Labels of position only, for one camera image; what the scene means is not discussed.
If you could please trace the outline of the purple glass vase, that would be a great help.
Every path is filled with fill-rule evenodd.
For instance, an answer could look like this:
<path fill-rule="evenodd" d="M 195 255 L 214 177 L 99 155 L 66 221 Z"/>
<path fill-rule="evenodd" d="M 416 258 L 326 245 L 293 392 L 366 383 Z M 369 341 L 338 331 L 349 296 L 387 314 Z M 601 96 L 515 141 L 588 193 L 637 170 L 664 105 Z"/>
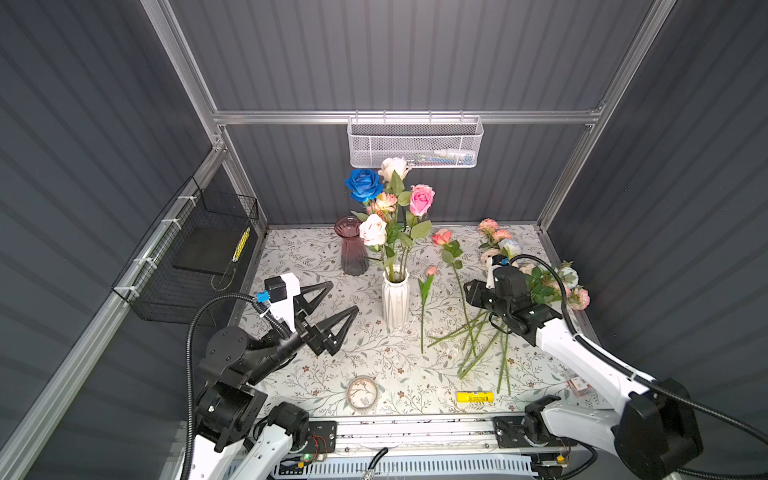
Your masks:
<path fill-rule="evenodd" d="M 367 249 L 359 236 L 361 221 L 356 216 L 343 217 L 336 221 L 334 231 L 341 239 L 341 266 L 345 274 L 360 276 L 369 267 Z"/>

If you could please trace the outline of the blue rose stem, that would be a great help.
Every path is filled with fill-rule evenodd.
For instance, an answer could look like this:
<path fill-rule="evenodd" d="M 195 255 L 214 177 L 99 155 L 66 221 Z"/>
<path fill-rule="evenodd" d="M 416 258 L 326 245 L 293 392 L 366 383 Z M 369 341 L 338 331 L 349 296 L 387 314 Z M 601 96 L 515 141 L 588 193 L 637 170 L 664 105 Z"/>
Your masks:
<path fill-rule="evenodd" d="M 384 191 L 380 175 L 371 169 L 354 169 L 344 182 L 352 200 L 366 203 Z"/>

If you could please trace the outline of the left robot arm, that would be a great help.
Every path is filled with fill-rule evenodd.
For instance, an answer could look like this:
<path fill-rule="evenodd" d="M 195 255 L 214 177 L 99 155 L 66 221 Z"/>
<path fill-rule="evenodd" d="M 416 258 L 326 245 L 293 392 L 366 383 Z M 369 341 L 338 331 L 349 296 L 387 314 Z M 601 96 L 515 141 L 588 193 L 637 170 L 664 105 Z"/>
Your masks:
<path fill-rule="evenodd" d="M 332 289 L 330 281 L 302 287 L 288 275 L 272 277 L 255 295 L 224 293 L 206 301 L 193 316 L 185 347 L 186 433 L 178 478 L 220 479 L 245 443 L 252 444 L 236 473 L 267 479 L 309 435 L 306 410 L 283 402 L 267 416 L 267 394 L 257 386 L 288 366 L 304 348 L 315 355 L 337 354 L 360 310 L 348 307 L 316 324 L 308 318 Z M 256 338 L 238 326 L 219 330 L 199 362 L 193 360 L 195 331 L 202 317 L 223 301 L 242 301 L 269 326 Z"/>

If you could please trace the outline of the white ribbed ceramic vase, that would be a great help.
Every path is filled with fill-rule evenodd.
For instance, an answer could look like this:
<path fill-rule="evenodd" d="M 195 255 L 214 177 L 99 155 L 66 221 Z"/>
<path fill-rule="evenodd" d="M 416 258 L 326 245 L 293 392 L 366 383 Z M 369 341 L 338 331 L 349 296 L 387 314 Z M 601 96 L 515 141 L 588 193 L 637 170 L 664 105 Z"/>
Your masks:
<path fill-rule="evenodd" d="M 394 265 L 391 273 L 384 273 L 382 284 L 383 316 L 391 330 L 403 327 L 409 318 L 410 284 L 407 270 Z"/>

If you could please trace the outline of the pink roses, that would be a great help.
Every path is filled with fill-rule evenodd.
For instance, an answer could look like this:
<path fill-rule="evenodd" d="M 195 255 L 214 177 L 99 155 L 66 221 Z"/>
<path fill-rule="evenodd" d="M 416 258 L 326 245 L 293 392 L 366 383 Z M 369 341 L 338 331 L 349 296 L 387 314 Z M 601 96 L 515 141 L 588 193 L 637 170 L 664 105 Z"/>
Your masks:
<path fill-rule="evenodd" d="M 428 213 L 436 192 L 426 184 L 406 185 L 411 171 L 408 160 L 402 157 L 385 159 L 376 171 L 384 191 L 366 203 L 364 210 L 354 215 L 361 221 L 359 236 L 363 244 L 380 255 L 384 273 L 391 273 L 394 265 L 407 270 L 409 254 L 414 243 L 431 231 Z"/>

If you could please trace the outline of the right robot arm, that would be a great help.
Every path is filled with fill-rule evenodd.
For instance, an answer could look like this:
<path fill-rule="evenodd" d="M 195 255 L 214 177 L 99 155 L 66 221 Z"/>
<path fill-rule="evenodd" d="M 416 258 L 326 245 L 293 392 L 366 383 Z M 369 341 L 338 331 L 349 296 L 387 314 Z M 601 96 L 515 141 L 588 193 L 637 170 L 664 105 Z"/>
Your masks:
<path fill-rule="evenodd" d="M 467 303 L 513 334 L 553 356 L 586 381 L 608 408 L 591 411 L 546 395 L 524 410 L 522 431 L 534 446 L 568 438 L 616 456 L 640 479 L 663 479 L 704 450 L 687 390 L 657 383 L 578 333 L 564 313 L 536 304 L 522 272 L 493 266 L 486 279 L 463 286 Z"/>

